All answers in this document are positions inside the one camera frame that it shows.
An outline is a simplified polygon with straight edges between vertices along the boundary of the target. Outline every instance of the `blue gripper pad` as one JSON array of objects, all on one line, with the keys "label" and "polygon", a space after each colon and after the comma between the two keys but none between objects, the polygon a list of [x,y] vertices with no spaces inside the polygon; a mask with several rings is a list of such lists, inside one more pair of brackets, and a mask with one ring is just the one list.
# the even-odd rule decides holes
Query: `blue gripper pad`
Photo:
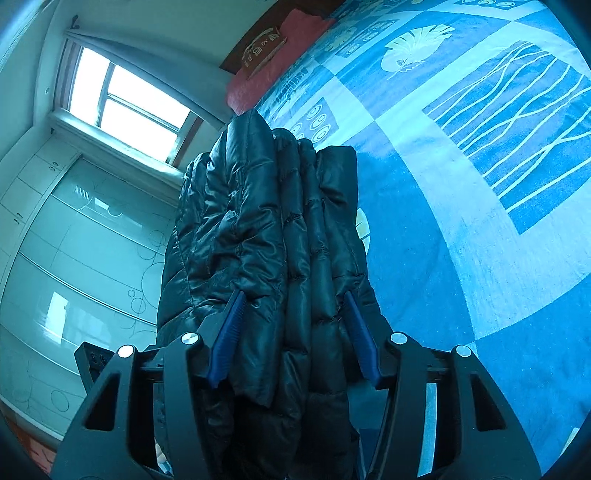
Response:
[{"label": "blue gripper pad", "polygon": [[217,388],[219,383],[228,376],[242,331],[245,306],[246,295],[244,292],[234,292],[223,312],[225,319],[213,344],[209,359],[207,381],[212,388]]},{"label": "blue gripper pad", "polygon": [[378,365],[378,347],[361,315],[355,297],[349,291],[345,293],[342,316],[357,355],[361,373],[375,387],[382,378]]}]

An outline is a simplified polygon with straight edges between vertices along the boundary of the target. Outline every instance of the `wavy line pattern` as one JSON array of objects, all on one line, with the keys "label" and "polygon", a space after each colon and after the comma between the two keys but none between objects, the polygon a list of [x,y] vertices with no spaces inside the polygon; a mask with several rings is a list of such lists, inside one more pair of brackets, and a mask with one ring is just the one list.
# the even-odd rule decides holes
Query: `wavy line pattern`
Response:
[{"label": "wavy line pattern", "polygon": [[591,177],[591,82],[520,41],[424,110],[524,233]]}]

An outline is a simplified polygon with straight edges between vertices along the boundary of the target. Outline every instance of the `curtain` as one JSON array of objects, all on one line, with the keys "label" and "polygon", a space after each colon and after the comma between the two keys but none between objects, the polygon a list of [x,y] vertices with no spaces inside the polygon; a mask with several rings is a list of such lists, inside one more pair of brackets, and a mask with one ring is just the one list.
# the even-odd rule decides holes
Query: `curtain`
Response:
[{"label": "curtain", "polygon": [[225,99],[231,73],[143,39],[84,30],[68,30],[66,37],[151,83],[217,129],[232,118]]}]

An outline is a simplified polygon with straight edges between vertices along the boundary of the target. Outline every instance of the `window sill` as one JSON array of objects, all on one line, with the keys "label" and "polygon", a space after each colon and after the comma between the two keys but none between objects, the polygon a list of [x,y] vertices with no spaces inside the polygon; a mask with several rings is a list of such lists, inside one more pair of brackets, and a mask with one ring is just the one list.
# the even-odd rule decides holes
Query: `window sill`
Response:
[{"label": "window sill", "polygon": [[50,114],[50,124],[85,159],[156,198],[177,204],[184,175],[176,168],[145,155],[62,108]]}]

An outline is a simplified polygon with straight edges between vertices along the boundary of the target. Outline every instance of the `wooden headboard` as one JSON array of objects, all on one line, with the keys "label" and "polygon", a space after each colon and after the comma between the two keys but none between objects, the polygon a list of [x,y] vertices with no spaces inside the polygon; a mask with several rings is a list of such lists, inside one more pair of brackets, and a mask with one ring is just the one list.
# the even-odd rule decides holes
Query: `wooden headboard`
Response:
[{"label": "wooden headboard", "polygon": [[269,10],[259,18],[251,29],[240,39],[232,51],[228,54],[220,67],[230,73],[237,73],[242,66],[242,54],[257,35],[271,27],[279,27],[287,18],[287,15],[298,8],[310,15],[328,17],[339,7],[344,0],[277,0]]}]

